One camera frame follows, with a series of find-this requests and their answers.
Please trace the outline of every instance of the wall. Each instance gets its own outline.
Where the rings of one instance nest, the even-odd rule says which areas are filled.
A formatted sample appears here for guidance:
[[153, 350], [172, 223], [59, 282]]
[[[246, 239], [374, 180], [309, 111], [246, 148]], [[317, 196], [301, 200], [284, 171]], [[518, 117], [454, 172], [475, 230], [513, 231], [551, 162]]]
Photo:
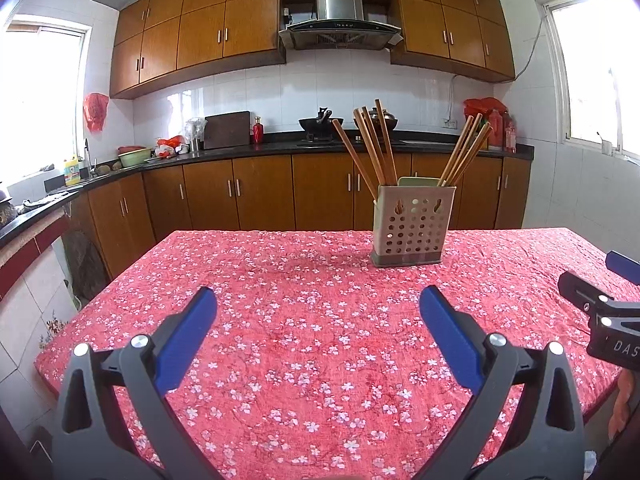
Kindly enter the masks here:
[[[159, 136], [180, 133], [183, 120], [249, 110], [265, 132], [301, 130], [299, 119], [329, 107], [354, 128], [353, 109], [379, 98], [399, 120], [398, 129], [449, 132], [452, 75], [395, 66], [387, 51], [307, 50], [287, 52], [287, 64], [239, 70], [173, 86], [133, 103], [134, 139], [152, 145]], [[457, 77], [452, 118], [462, 127], [462, 101], [492, 95], [489, 83]]]
[[[111, 54], [119, 14], [117, 10], [91, 0], [23, 0], [17, 14], [56, 18], [91, 27], [82, 95], [91, 92], [109, 95]], [[132, 115], [131, 101], [111, 100], [102, 133], [91, 134], [84, 126], [92, 157], [98, 161], [111, 160], [116, 157], [118, 146], [132, 144]], [[82, 143], [79, 144], [79, 149], [82, 149]], [[44, 180], [56, 174], [59, 173], [41, 173], [11, 186], [14, 204], [21, 203], [25, 198], [43, 197]]]
[[24, 442], [37, 426], [52, 427], [56, 400], [33, 362], [49, 336], [47, 322], [67, 322], [77, 313], [63, 280], [49, 247], [0, 301], [0, 406]]
[[[518, 73], [527, 62], [541, 15], [535, 0], [501, 0]], [[514, 115], [518, 140], [535, 146], [524, 227], [568, 227], [603, 251], [640, 259], [640, 168], [561, 142], [546, 25], [527, 71], [495, 86]]]

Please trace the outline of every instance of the red floral tablecloth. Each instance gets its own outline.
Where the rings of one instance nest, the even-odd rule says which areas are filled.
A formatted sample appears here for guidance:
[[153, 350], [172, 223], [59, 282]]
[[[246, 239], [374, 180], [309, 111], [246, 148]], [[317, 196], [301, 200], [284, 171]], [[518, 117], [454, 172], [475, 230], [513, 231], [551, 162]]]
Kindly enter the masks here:
[[[572, 269], [622, 300], [640, 300], [640, 289], [571, 231], [450, 232], [436, 266], [376, 269], [370, 248], [365, 232], [176, 232], [97, 296], [36, 367], [58, 389], [77, 343], [122, 346], [210, 286], [218, 318], [168, 400], [215, 467], [241, 479], [381, 480], [420, 468], [470, 398], [420, 319], [427, 285], [514, 344], [559, 340], [583, 411], [614, 381], [616, 367], [586, 354], [586, 319], [556, 283]], [[138, 449], [157, 461], [126, 394], [118, 398]], [[517, 398], [514, 388], [481, 459], [497, 451]]]

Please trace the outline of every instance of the white perforated utensil holder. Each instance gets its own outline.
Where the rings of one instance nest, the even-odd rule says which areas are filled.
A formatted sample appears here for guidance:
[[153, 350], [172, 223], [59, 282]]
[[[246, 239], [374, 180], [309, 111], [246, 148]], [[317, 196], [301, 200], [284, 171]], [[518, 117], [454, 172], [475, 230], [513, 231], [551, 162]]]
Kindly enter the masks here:
[[379, 186], [373, 219], [376, 267], [438, 264], [447, 237], [455, 187], [437, 178], [402, 177]]

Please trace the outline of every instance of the black countertop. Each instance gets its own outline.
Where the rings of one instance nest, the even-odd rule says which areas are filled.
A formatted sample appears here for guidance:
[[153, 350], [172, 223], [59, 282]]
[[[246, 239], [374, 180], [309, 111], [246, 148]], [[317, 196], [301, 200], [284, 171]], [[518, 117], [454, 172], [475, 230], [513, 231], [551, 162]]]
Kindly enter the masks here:
[[[349, 134], [350, 136], [354, 135], [354, 132], [349, 132]], [[334, 142], [330, 144], [319, 144], [308, 142], [303, 136], [303, 132], [268, 134], [265, 136], [266, 142], [263, 144], [203, 150], [200, 152], [187, 153], [186, 155], [178, 155], [174, 158], [158, 159], [133, 168], [113, 171], [108, 175], [87, 180], [77, 186], [54, 190], [50, 192], [50, 194], [64, 190], [68, 191], [69, 194], [46, 206], [20, 215], [14, 221], [5, 225], [0, 230], [0, 249], [4, 248], [11, 240], [23, 233], [31, 225], [34, 225], [57, 208], [73, 200], [79, 193], [102, 186], [103, 184], [108, 184], [109, 182], [114, 182], [130, 174], [141, 171], [151, 171], [157, 168], [180, 166], [194, 162], [207, 162], [210, 160], [223, 160], [226, 158], [245, 158], [261, 155], [299, 155], [301, 153], [344, 153], [347, 151], [340, 140], [334, 140]], [[395, 153], [451, 153], [455, 142], [458, 140], [457, 135], [425, 134], [422, 132], [393, 132], [393, 136], [392, 146]], [[362, 142], [354, 142], [354, 147], [357, 152], [366, 152], [366, 148]], [[509, 156], [533, 160], [534, 149], [533, 146], [518, 144], [516, 153], [480, 151], [478, 155], [494, 158]]]

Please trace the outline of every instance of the backsplash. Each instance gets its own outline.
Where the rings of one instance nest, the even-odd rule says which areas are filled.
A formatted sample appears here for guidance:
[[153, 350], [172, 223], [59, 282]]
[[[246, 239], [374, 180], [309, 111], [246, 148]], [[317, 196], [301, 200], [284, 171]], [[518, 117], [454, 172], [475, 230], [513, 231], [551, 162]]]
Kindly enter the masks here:
[[[151, 146], [180, 134], [192, 117], [243, 110], [261, 117], [265, 133], [301, 130], [298, 120], [315, 117], [318, 107], [354, 128], [353, 109], [371, 107], [376, 98], [398, 118], [398, 129], [455, 133], [443, 127], [452, 77], [391, 65], [386, 50], [289, 51], [286, 65], [209, 76], [136, 99], [134, 140]], [[491, 84], [457, 76], [451, 118], [462, 127], [462, 101], [493, 94]]]

